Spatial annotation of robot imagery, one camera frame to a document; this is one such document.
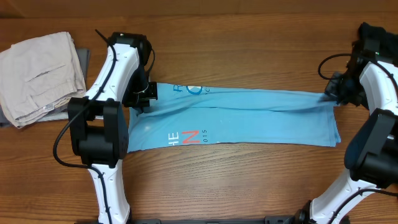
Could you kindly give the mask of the light blue t-shirt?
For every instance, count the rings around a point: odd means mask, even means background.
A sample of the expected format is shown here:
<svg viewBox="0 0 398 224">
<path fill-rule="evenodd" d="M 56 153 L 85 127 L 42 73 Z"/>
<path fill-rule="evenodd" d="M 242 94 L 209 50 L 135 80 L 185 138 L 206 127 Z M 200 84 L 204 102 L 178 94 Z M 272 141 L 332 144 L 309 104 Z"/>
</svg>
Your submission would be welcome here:
<svg viewBox="0 0 398 224">
<path fill-rule="evenodd" d="M 341 138 L 335 103 L 324 94 L 157 85 L 143 112 L 130 110 L 128 152 L 218 143 L 282 143 L 334 147 Z"/>
</svg>

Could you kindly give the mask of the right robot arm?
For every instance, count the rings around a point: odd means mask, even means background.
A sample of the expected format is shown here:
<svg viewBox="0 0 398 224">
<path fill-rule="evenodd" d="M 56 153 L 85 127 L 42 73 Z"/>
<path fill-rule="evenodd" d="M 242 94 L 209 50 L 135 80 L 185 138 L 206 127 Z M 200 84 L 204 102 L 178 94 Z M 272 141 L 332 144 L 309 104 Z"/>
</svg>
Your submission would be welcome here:
<svg viewBox="0 0 398 224">
<path fill-rule="evenodd" d="M 348 213 L 373 193 L 396 197 L 388 186 L 397 183 L 397 60 L 380 40 L 353 42 L 343 74 L 328 80 L 325 94 L 343 105 L 362 105 L 369 118 L 345 152 L 341 175 L 291 217 L 266 217 L 265 223 L 349 223 Z"/>
</svg>

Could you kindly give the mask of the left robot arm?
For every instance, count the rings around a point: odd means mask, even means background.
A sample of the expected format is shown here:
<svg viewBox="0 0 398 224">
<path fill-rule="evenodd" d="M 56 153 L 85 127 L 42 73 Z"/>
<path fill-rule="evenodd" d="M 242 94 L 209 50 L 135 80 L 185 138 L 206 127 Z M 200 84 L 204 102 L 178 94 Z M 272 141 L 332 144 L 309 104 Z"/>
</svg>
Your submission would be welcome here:
<svg viewBox="0 0 398 224">
<path fill-rule="evenodd" d="M 92 87 L 67 107 L 72 150 L 79 168 L 91 175 L 98 201 L 97 223 L 132 223 L 124 190 L 122 164 L 129 133 L 124 108 L 144 111 L 157 100 L 157 84 L 149 79 L 146 65 L 155 52 L 145 35 L 114 32 L 104 40 L 105 63 Z"/>
</svg>

